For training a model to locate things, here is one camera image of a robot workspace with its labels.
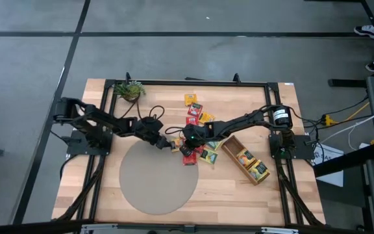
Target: small plant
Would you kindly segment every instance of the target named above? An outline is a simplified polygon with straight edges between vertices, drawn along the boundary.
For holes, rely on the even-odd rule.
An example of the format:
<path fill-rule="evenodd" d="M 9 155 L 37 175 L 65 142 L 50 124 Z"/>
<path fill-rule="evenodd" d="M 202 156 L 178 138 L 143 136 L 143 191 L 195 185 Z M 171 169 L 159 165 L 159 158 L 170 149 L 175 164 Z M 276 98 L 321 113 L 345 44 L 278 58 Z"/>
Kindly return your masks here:
<path fill-rule="evenodd" d="M 127 101 L 134 101 L 141 93 L 145 95 L 145 88 L 141 82 L 131 81 L 128 84 L 121 83 L 115 86 L 115 93 Z"/>

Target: open wooden box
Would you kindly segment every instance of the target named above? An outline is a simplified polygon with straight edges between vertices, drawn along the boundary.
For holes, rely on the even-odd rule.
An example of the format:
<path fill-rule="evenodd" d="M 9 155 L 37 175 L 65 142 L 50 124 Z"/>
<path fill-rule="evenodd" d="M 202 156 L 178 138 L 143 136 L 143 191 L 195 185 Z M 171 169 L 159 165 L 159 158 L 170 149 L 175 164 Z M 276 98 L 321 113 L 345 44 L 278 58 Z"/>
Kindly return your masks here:
<path fill-rule="evenodd" d="M 236 158 L 237 154 L 240 153 L 243 149 L 246 147 L 240 143 L 240 141 L 235 137 L 232 136 L 229 139 L 227 139 L 222 145 L 221 148 L 226 154 L 233 160 L 233 162 L 238 166 L 238 168 L 245 174 L 245 176 L 251 181 L 253 185 L 257 185 L 260 182 L 262 182 L 267 176 L 269 175 L 269 172 L 260 179 L 255 179 L 251 173 L 246 169 L 244 165 L 240 163 L 240 161 Z"/>

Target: wooden tabletop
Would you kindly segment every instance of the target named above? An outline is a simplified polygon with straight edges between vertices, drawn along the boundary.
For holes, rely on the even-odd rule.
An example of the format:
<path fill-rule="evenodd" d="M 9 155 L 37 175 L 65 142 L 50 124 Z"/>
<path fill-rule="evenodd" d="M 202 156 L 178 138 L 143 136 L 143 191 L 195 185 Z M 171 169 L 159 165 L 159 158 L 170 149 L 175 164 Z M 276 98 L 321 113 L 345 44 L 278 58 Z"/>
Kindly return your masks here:
<path fill-rule="evenodd" d="M 82 100 L 99 107 L 104 83 L 104 79 L 88 79 Z M 216 116 L 216 120 L 237 118 L 266 104 L 263 88 L 257 87 L 146 85 L 145 89 L 146 96 L 139 100 L 141 115 L 147 116 L 155 105 L 165 107 L 165 115 L 160 119 L 164 124 L 162 133 L 167 127 L 185 126 L 188 108 L 184 106 L 184 94 L 197 94 L 203 111 Z M 297 114 L 300 114 L 293 84 L 279 83 L 279 90 L 283 104 L 293 107 Z M 109 109 L 111 93 L 110 90 L 105 110 Z M 130 103 L 118 99 L 115 117 L 121 116 L 129 106 Z M 137 116 L 136 108 L 127 116 Z M 304 134 L 302 121 L 294 115 L 292 120 L 294 133 Z M 154 224 L 283 225 L 278 177 L 274 160 L 269 153 L 269 130 L 264 127 L 251 127 L 234 135 L 257 159 L 264 162 L 271 175 L 261 184 L 253 186 L 223 150 L 218 149 L 219 156 L 215 167 L 204 161 L 198 162 L 199 180 L 192 197 L 180 209 L 164 215 L 142 213 L 125 199 L 119 185 L 119 167 L 128 149 L 140 139 L 134 136 L 114 136 L 110 155 L 106 158 L 95 220 Z M 87 163 L 88 156 L 79 155 L 65 167 L 53 218 L 62 215 L 78 196 Z M 303 160 L 293 160 L 293 167 L 300 197 L 316 218 L 324 223 L 323 208 L 312 168 Z M 91 200 L 92 193 L 86 201 L 85 218 L 88 217 Z M 289 194 L 288 205 L 292 222 L 296 222 Z"/>

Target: gray floor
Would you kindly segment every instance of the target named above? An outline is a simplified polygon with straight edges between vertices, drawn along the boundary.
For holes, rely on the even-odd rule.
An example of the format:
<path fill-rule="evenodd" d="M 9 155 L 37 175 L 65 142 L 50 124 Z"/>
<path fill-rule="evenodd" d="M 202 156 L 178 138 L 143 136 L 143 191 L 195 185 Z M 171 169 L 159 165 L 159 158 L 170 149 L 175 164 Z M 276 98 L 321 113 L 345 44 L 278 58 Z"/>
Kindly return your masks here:
<path fill-rule="evenodd" d="M 0 0 L 0 30 L 74 31 L 83 2 Z M 351 32 L 355 25 L 365 23 L 368 17 L 358 3 L 102 0 L 92 1 L 83 29 Z M 10 220 L 70 42 L 70 38 L 0 38 L 0 148 L 6 151 L 0 157 L 0 224 Z M 351 105 L 365 95 L 361 89 L 330 88 L 327 79 L 367 77 L 369 72 L 364 65 L 373 59 L 374 41 L 368 39 L 81 38 L 64 96 L 80 98 L 87 78 L 123 78 L 125 72 L 134 79 L 190 76 L 222 81 L 231 80 L 237 72 L 244 81 L 295 83 L 303 116 L 319 118 L 322 113 Z M 336 114 L 336 119 L 348 114 Z M 328 129 L 321 137 L 339 129 L 340 126 Z M 53 130 L 60 135 L 70 132 L 68 127 L 56 126 Z M 373 126 L 365 124 L 353 132 L 351 142 L 357 146 L 372 139 Z M 326 145 L 352 150 L 347 133 L 330 139 Z M 62 142 L 50 137 L 26 222 L 50 219 L 65 150 Z M 357 183 L 357 173 L 345 172 L 346 194 L 356 192 L 351 186 Z M 353 228 L 362 221 L 359 207 L 333 201 L 333 191 L 342 190 L 320 190 L 330 225 Z"/>

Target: circular mat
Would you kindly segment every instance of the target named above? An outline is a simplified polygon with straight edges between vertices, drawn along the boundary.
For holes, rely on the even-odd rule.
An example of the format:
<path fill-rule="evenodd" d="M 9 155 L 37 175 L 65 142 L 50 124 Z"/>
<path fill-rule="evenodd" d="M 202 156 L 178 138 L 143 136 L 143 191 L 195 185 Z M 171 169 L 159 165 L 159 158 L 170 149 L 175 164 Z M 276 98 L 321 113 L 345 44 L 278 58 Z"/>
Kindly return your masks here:
<path fill-rule="evenodd" d="M 164 215 L 182 207 L 192 196 L 199 170 L 183 166 L 182 154 L 135 143 L 122 160 L 119 182 L 125 199 L 137 210 Z"/>

